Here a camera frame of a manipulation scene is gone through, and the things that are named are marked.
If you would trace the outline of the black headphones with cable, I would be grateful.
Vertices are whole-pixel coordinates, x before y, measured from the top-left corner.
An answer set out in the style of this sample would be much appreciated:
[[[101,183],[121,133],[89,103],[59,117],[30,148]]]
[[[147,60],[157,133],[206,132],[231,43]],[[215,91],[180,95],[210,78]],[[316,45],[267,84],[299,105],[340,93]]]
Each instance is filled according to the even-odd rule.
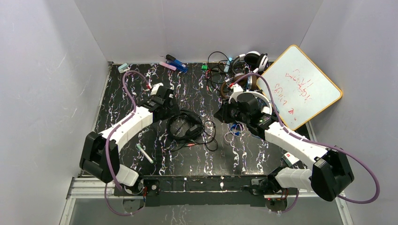
[[[179,115],[172,116],[167,121],[166,132],[172,141],[179,144],[173,152],[196,145],[203,145],[210,152],[219,148],[215,122],[203,121],[201,116],[193,111],[182,109]]]

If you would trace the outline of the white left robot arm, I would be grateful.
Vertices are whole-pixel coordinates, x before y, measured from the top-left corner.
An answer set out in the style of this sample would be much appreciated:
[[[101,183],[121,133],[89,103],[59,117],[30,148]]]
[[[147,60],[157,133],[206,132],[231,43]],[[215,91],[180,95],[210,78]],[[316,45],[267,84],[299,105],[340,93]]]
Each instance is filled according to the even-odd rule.
[[[154,85],[150,96],[133,112],[112,127],[86,136],[79,167],[104,183],[114,181],[117,185],[133,187],[141,177],[120,163],[120,150],[144,128],[179,114],[174,91],[162,83]]]

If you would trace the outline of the white headphones with blue cable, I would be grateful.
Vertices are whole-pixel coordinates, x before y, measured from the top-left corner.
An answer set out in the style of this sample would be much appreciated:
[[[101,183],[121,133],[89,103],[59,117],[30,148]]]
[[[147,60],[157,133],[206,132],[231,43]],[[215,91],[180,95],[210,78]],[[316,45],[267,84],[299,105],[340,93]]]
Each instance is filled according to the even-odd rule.
[[[232,100],[231,104],[238,104],[238,121],[244,124],[250,133],[265,140],[265,131],[276,122],[274,113],[270,111],[270,105],[252,93],[244,92]]]

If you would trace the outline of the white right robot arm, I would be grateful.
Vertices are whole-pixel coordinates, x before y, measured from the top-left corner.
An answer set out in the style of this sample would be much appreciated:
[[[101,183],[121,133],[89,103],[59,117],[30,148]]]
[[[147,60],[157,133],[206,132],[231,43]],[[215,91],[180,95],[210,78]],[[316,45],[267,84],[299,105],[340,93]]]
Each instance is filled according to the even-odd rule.
[[[260,109],[251,93],[224,101],[214,117],[223,123],[243,123],[253,135],[281,147],[307,166],[306,169],[285,167],[274,170],[268,175],[273,188],[306,189],[331,202],[354,181],[345,154],[286,131],[274,115]]]

